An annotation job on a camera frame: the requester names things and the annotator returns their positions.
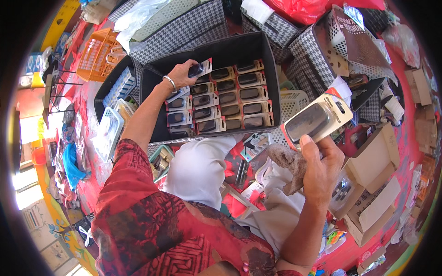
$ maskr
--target person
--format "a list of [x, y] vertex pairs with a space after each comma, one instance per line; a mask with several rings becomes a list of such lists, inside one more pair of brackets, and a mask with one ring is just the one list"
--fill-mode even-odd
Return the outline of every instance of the person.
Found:
[[[330, 137], [301, 138], [307, 161], [303, 194], [285, 196], [287, 169], [264, 175], [266, 211], [231, 220], [221, 213], [224, 158], [241, 136], [184, 144], [170, 162], [163, 191], [152, 181], [146, 149], [161, 105], [195, 84], [194, 60], [177, 64], [128, 122], [92, 221], [100, 275], [307, 275], [321, 245], [332, 190], [344, 155]], [[319, 149], [323, 153], [320, 159]]]

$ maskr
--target cardboard box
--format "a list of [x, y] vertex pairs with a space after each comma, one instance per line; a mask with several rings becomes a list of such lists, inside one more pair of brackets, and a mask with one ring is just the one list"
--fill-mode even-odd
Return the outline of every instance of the cardboard box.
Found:
[[341, 170], [353, 186], [346, 201], [336, 205], [332, 199], [330, 213], [340, 220], [352, 209], [365, 190], [376, 192], [399, 167], [399, 149], [391, 123], [381, 124], [370, 138], [349, 158]]
[[369, 267], [374, 261], [376, 261], [380, 256], [385, 254], [387, 250], [385, 247], [381, 246], [375, 253], [368, 257], [365, 261], [358, 265], [358, 274], [361, 275], [367, 267]]
[[434, 117], [434, 106], [429, 105], [416, 109], [415, 113], [416, 141], [419, 143], [419, 150], [432, 154], [437, 145], [438, 130]]
[[367, 191], [356, 201], [356, 204], [344, 216], [344, 223], [359, 247], [366, 244], [393, 216], [394, 201], [400, 193], [399, 182], [394, 176], [387, 185], [377, 192]]
[[410, 85], [413, 101], [423, 106], [431, 104], [431, 90], [428, 87], [423, 69], [406, 70], [405, 76]]

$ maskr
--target silver bangle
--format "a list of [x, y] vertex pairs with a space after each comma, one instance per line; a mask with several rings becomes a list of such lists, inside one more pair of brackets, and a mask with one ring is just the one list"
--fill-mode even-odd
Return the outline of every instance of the silver bangle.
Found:
[[178, 93], [178, 89], [176, 89], [175, 83], [173, 82], [173, 80], [171, 78], [169, 78], [169, 76], [163, 76], [163, 79], [168, 79], [168, 81], [170, 81], [170, 83], [172, 83], [173, 85], [173, 91], [172, 93]]

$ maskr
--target red plastic bag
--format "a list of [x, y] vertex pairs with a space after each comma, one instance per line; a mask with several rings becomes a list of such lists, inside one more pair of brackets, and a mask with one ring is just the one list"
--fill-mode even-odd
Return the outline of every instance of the red plastic bag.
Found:
[[310, 25], [325, 13], [328, 0], [264, 0], [276, 13], [287, 15], [294, 21]]

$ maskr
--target orange plastic basket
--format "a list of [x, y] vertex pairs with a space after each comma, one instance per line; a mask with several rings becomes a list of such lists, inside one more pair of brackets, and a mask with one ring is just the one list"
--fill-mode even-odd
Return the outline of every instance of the orange plastic basket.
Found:
[[91, 34], [78, 64], [77, 75], [80, 78], [85, 81], [104, 82], [114, 69], [114, 66], [106, 62], [106, 56], [112, 48], [120, 46], [120, 43], [115, 40], [117, 35], [118, 33], [112, 32], [111, 28]]

